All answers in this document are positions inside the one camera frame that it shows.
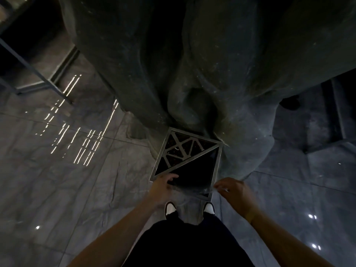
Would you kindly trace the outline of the person's right hand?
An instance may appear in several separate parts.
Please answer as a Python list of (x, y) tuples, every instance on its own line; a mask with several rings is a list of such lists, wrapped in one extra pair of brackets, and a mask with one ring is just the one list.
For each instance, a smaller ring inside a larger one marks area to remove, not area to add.
[(249, 186), (243, 181), (230, 177), (223, 178), (219, 181), (225, 181), (229, 184), (230, 192), (220, 194), (223, 196), (231, 207), (249, 223), (260, 212), (255, 196)]

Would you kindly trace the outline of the person's left hand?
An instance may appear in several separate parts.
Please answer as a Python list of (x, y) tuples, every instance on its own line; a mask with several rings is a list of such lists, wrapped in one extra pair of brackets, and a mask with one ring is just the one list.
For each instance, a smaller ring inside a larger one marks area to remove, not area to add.
[(155, 206), (160, 206), (166, 203), (171, 197), (172, 187), (161, 186), (161, 175), (159, 175), (153, 182), (151, 189), (148, 193), (149, 201)]

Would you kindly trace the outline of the large dark grey plastic cover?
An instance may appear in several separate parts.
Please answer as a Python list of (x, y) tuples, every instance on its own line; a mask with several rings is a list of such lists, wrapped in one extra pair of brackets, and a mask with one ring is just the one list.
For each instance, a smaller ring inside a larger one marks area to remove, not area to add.
[(356, 68), (356, 0), (59, 0), (67, 32), (156, 158), (169, 127), (220, 140), (218, 178), (267, 157), (278, 104)]

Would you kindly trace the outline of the person's right forearm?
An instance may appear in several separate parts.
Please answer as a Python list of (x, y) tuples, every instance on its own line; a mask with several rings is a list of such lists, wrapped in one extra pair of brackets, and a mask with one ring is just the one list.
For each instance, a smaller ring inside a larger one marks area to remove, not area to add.
[(334, 267), (260, 209), (253, 207), (244, 217), (258, 233), (280, 267)]

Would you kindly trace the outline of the person's left forearm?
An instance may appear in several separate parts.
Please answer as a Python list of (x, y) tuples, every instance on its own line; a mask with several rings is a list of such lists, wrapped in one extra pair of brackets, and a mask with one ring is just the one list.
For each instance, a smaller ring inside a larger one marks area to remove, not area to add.
[(149, 195), (118, 223), (90, 243), (68, 267), (121, 267), (137, 237), (164, 197)]

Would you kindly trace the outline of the person's left white shoe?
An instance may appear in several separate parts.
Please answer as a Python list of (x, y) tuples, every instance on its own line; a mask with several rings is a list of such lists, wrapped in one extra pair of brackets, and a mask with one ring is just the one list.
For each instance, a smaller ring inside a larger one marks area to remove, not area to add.
[(173, 202), (167, 202), (164, 209), (165, 219), (169, 220), (172, 217), (179, 217), (177, 208)]

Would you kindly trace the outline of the person's black trousers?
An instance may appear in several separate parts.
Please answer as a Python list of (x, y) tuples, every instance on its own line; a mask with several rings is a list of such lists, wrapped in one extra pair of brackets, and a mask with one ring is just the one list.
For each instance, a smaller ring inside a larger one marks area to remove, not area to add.
[(122, 267), (255, 267), (215, 215), (204, 212), (198, 225), (178, 212), (153, 224), (138, 239)]

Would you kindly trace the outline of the square metal patterned frame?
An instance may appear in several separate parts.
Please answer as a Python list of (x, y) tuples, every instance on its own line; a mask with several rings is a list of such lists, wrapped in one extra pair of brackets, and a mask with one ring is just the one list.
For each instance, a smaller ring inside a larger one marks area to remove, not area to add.
[(170, 127), (149, 181), (176, 174), (168, 182), (176, 191), (210, 202), (222, 150), (220, 141)]

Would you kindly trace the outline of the dark metal frame stand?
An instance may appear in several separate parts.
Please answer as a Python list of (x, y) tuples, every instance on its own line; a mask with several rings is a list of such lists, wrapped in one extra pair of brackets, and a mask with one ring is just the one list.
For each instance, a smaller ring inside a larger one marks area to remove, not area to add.
[(336, 78), (321, 83), (323, 98), (327, 110), (331, 139), (324, 144), (307, 147), (304, 154), (341, 146), (356, 155), (356, 136), (348, 137), (345, 129), (345, 116), (342, 111), (342, 97), (345, 95), (342, 85)]

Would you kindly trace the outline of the dark metal frame rack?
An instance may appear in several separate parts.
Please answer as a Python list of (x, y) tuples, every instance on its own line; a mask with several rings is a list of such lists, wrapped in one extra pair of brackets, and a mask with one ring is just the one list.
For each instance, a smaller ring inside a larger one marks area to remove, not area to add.
[(52, 90), (78, 57), (58, 0), (0, 0), (0, 88), (17, 95)]

